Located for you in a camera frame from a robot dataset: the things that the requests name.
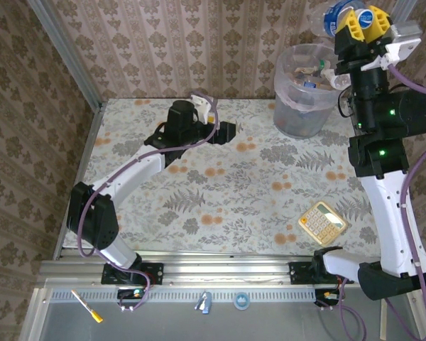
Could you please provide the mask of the floral patterned tablecloth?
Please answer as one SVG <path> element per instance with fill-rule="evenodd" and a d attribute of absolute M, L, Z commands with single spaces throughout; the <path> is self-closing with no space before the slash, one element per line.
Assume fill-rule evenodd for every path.
<path fill-rule="evenodd" d="M 317 242 L 298 224 L 322 201 L 347 227 L 335 240 L 378 256 L 371 205 L 349 164 L 351 122 L 333 112 L 318 135 L 291 139 L 268 99 L 223 99 L 233 141 L 186 151 L 116 206 L 121 237 L 138 250 L 308 255 Z"/>

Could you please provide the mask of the aluminium extrusion rail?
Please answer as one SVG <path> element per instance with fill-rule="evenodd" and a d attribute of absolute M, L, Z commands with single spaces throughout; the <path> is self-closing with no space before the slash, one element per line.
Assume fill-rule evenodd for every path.
<path fill-rule="evenodd" d="M 167 288 L 287 287 L 290 264 L 311 261 L 309 256 L 287 255 L 156 251 L 141 251 L 140 255 L 144 261 L 164 264 L 163 286 Z M 42 262 L 37 285 L 46 288 L 98 286 L 103 268 L 100 257 L 86 259 L 74 249 L 65 249 L 58 260 Z"/>

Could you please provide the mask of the translucent plastic waste bin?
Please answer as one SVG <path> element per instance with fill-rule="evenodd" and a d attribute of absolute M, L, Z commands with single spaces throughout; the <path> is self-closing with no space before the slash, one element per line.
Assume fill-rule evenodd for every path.
<path fill-rule="evenodd" d="M 308 139 L 322 129 L 336 105 L 337 102 L 329 109 L 301 112 L 283 104 L 275 94 L 273 121 L 285 135 L 294 139 Z"/>

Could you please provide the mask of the yellow desk calculator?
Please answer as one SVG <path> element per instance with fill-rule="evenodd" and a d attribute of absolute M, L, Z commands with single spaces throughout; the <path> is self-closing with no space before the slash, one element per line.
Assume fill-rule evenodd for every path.
<path fill-rule="evenodd" d="M 298 224 L 323 247 L 329 246 L 348 227 L 348 223 L 322 201 L 303 213 Z"/>

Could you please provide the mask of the wooden stick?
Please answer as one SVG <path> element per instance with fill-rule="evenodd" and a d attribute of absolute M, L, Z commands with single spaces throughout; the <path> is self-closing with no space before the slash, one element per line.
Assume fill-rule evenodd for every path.
<path fill-rule="evenodd" d="M 380 312 L 380 328 L 379 338 L 381 341 L 387 340 L 387 323 L 388 323 L 388 304 L 385 300 L 381 300 L 381 312 Z"/>

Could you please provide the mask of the aluminium frame post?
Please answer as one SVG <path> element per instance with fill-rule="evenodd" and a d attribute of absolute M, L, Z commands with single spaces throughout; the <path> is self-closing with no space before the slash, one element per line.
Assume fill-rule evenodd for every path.
<path fill-rule="evenodd" d="M 102 96 L 82 62 L 75 43 L 64 27 L 52 0 L 28 0 L 28 3 L 67 66 L 84 99 L 94 112 L 98 112 L 102 105 Z"/>
<path fill-rule="evenodd" d="M 394 23 L 406 21 L 418 0 L 397 0 L 390 17 Z"/>

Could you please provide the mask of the aluminium table edge rail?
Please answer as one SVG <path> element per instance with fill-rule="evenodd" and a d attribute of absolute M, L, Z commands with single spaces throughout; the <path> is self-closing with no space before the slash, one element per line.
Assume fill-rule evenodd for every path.
<path fill-rule="evenodd" d="M 75 185 L 83 179 L 83 177 L 86 173 L 86 169 L 87 169 L 87 166 L 88 166 L 88 163 L 89 163 L 89 159 L 90 159 L 92 150 L 94 148 L 94 143 L 96 141 L 97 134 L 98 134 L 98 131 L 100 129 L 104 113 L 106 111 L 106 107 L 107 107 L 107 102 L 102 102 L 102 103 L 99 104 L 98 110 L 94 113 L 92 125 L 90 126 L 90 129 L 89 129 L 88 137 L 87 137 L 87 140 L 86 140 L 86 143 L 85 143 L 85 146 L 84 146 L 82 157 L 80 159 L 79 167 L 78 167 L 77 174 L 76 174 L 76 177 L 75 177 L 75 181 L 74 181 Z M 69 206 L 67 206 L 67 209 L 65 211 L 65 216 L 64 216 L 62 224 L 61 224 L 61 229 L 60 229 L 60 233 L 59 233 L 59 236 L 58 236 L 58 240 L 57 240 L 57 243 L 55 245 L 55 251 L 53 253 L 53 260 L 54 261 L 57 261 L 60 258 L 60 255 L 61 255 L 62 249 L 63 249 L 63 242 L 65 240 L 65 235 L 68 231 L 68 228 L 66 226 L 68 209 L 69 209 Z"/>

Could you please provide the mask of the pink plastic bin liner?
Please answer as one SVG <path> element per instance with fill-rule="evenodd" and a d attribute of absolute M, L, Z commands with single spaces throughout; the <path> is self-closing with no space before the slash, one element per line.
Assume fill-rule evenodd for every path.
<path fill-rule="evenodd" d="M 275 93 L 283 104 L 301 112 L 329 109 L 350 85 L 348 75 L 335 75 L 337 62 L 330 45 L 290 46 L 276 61 Z"/>

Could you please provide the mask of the black connector board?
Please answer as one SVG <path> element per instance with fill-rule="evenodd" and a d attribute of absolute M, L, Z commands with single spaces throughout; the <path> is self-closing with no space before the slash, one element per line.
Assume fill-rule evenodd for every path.
<path fill-rule="evenodd" d="M 128 288 L 119 289 L 117 292 L 117 299 L 120 300 L 142 300 L 146 294 L 146 290 L 143 288 Z"/>
<path fill-rule="evenodd" d="M 323 308 L 336 306 L 339 303 L 339 289 L 315 289 L 315 305 Z"/>

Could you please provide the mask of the blue metal clip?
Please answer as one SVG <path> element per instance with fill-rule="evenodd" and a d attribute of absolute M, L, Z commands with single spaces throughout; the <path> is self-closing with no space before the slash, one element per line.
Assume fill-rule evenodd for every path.
<path fill-rule="evenodd" d="M 202 314 L 208 315 L 212 306 L 212 293 L 203 291 L 194 307 L 195 310 L 201 311 Z"/>

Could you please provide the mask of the grey metal base panel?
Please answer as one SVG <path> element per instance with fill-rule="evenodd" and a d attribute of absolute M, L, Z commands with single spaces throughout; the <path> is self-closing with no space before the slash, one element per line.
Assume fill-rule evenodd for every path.
<path fill-rule="evenodd" d="M 348 286 L 342 308 L 313 303 L 215 303 L 208 315 L 195 303 L 150 303 L 123 312 L 118 303 L 87 303 L 104 319 L 97 323 L 67 289 L 35 292 L 18 341 L 381 341 L 381 302 Z M 418 332 L 405 296 L 388 309 L 387 340 L 411 341 Z"/>

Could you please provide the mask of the yellow-handled screwdriver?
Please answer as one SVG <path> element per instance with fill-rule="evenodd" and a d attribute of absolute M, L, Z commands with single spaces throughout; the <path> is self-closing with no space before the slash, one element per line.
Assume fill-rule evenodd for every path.
<path fill-rule="evenodd" d="M 72 289 L 71 293 L 97 323 L 102 323 L 104 321 L 104 319 L 87 304 L 86 300 L 75 289 Z"/>

